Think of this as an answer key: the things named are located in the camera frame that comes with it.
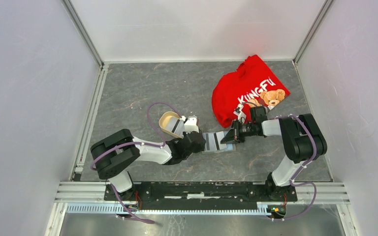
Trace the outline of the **beige oval tray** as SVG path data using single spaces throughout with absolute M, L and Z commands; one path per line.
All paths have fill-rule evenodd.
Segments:
M 176 113 L 176 112 L 173 112 L 173 111 L 169 111 L 169 112 L 165 112 L 161 118 L 159 119 L 159 126 L 161 128 L 161 130 L 173 137 L 175 137 L 171 132 L 170 132 L 170 120 L 172 117 L 175 117 L 177 119 L 181 119 L 181 117 Z

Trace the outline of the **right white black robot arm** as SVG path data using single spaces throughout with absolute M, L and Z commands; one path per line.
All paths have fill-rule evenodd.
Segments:
M 264 188 L 265 196 L 276 201 L 295 186 L 295 179 L 303 169 L 327 152 L 327 142 L 312 114 L 269 119 L 266 107 L 256 106 L 250 108 L 250 116 L 250 121 L 234 120 L 220 142 L 237 144 L 250 136 L 281 136 L 285 156 L 269 174 Z

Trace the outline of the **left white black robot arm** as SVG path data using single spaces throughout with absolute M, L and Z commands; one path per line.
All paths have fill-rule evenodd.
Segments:
M 108 180 L 122 200 L 130 200 L 135 187 L 126 168 L 135 161 L 176 165 L 194 153 L 204 151 L 206 140 L 196 131 L 184 133 L 165 143 L 141 140 L 128 129 L 122 129 L 91 146 L 93 162 L 90 169 L 99 179 Z

